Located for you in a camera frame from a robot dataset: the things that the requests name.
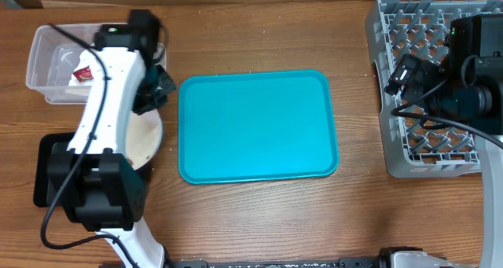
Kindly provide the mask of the white dinner plate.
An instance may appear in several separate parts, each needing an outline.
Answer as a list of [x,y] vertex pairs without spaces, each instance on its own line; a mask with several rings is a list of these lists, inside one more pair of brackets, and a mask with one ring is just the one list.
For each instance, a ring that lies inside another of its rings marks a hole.
[[131,113],[125,153],[128,162],[135,170],[145,166],[155,156],[162,136],[162,119],[156,109],[142,115]]

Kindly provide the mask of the red ketchup packet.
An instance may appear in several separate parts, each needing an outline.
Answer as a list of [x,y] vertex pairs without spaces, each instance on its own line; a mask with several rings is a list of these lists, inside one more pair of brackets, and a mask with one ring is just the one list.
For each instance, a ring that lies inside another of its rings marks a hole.
[[94,79],[89,66],[75,70],[72,75],[75,77],[78,83],[85,83]]

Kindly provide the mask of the white napkin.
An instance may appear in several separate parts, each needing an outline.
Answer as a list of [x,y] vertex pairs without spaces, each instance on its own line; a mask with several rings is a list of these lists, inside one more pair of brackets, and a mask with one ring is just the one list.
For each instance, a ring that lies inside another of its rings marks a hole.
[[[90,64],[93,62],[93,60],[94,56],[88,50],[82,51],[82,53],[79,56],[79,64],[74,69],[74,71],[80,68],[85,68],[87,66],[90,67]],[[71,79],[68,83],[66,93],[86,97],[90,91],[90,87],[92,86],[93,81],[94,80],[90,80],[85,83],[78,83],[75,77],[71,74]]]

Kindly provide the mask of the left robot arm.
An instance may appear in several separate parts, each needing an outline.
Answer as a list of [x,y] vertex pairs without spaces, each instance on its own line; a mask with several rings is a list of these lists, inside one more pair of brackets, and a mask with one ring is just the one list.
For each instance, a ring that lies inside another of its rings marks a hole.
[[[47,175],[56,193],[42,221],[40,239],[55,250],[105,239],[125,267],[169,267],[167,249],[155,240],[143,217],[147,179],[126,154],[131,114],[158,109],[176,89],[157,50],[159,35],[167,29],[151,11],[133,9],[125,24],[101,25],[92,45],[56,30],[94,57],[90,66],[94,82],[66,150],[49,158]],[[69,244],[49,242],[47,226],[57,205],[91,236]]]

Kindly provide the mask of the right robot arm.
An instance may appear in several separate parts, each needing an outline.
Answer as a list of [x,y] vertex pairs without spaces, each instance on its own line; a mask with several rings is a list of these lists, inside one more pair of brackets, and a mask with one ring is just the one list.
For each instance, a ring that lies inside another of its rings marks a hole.
[[483,178],[481,267],[502,265],[502,16],[453,20],[441,64],[407,54],[384,91],[405,104],[393,116],[475,135]]

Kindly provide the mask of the grey dishwasher rack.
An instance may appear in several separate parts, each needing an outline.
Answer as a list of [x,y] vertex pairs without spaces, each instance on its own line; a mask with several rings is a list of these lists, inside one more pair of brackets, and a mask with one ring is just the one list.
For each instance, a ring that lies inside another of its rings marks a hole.
[[[450,23],[479,13],[501,13],[502,0],[376,0],[365,20],[369,59],[379,88],[411,53],[440,64]],[[395,117],[398,97],[381,92],[380,132],[385,164],[396,178],[448,178],[480,170],[474,138],[455,128],[425,130],[415,119]]]

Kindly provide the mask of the teal serving tray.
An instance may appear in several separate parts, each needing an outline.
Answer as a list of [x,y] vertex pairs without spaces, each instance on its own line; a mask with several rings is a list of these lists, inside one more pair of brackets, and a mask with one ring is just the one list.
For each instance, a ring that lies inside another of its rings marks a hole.
[[191,184],[327,177],[339,164],[319,71],[200,75],[180,86],[178,171]]

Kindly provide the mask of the clear plastic bin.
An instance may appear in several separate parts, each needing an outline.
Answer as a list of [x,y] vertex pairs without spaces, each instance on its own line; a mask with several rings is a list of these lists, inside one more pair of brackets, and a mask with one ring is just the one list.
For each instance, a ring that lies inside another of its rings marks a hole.
[[26,72],[26,86],[44,95],[52,105],[84,105],[89,94],[67,94],[71,74],[84,49],[49,25],[35,31]]

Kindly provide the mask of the black plastic tray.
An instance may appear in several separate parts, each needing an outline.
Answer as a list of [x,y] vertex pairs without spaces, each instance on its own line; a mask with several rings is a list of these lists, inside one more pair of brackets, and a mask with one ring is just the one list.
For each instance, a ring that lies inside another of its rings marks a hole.
[[74,218],[79,212],[127,215],[145,210],[146,180],[122,149],[96,134],[47,134],[39,144],[33,202],[60,205]]

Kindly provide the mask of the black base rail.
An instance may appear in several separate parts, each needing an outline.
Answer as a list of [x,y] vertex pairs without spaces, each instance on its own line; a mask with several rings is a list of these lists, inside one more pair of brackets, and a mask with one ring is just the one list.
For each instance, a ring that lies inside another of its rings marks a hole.
[[343,257],[337,260],[276,261],[276,262],[206,262],[170,261],[169,268],[386,268],[379,257]]

